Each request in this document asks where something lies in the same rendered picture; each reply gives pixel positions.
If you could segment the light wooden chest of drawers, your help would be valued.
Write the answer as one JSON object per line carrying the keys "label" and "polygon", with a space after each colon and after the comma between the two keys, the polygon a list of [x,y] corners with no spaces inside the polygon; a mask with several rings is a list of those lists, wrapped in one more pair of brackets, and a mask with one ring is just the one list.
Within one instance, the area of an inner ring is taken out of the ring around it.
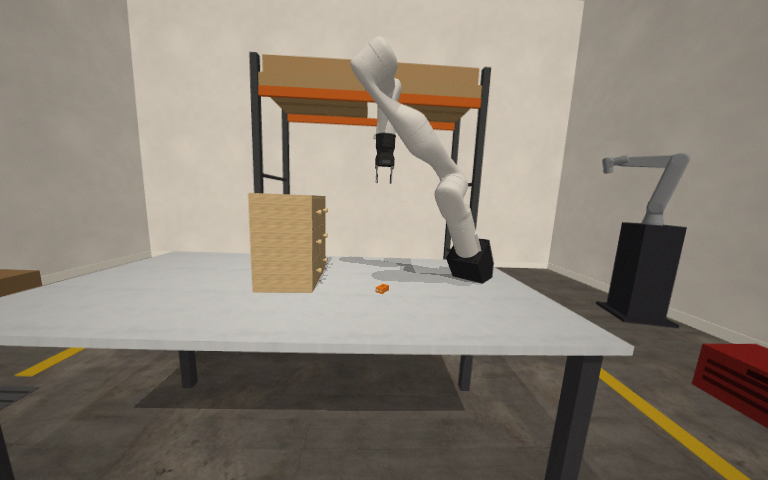
{"label": "light wooden chest of drawers", "polygon": [[312,198],[248,193],[252,292],[312,293]]}

